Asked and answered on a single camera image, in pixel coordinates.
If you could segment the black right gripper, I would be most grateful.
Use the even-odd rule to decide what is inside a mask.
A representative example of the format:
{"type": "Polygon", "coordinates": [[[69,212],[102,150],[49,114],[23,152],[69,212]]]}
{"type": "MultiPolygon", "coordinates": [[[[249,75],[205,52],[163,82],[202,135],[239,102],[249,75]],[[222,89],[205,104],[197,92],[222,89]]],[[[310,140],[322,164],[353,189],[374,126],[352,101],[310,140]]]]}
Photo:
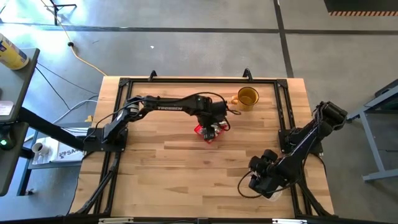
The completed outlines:
{"type": "Polygon", "coordinates": [[[272,170],[278,155],[266,149],[261,157],[253,156],[249,161],[249,169],[254,172],[249,181],[249,188],[262,196],[272,196],[280,186],[280,180],[272,170]]]}

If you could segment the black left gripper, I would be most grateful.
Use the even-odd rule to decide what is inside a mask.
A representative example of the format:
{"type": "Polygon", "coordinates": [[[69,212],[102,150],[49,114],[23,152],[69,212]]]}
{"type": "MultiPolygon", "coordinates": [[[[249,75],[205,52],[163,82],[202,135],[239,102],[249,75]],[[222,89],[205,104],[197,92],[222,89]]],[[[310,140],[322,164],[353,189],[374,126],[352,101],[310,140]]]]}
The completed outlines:
{"type": "Polygon", "coordinates": [[[200,133],[203,133],[204,140],[212,140],[212,133],[215,137],[223,131],[229,129],[226,119],[228,106],[224,101],[209,103],[203,111],[200,111],[196,117],[198,125],[201,127],[200,133]]]}

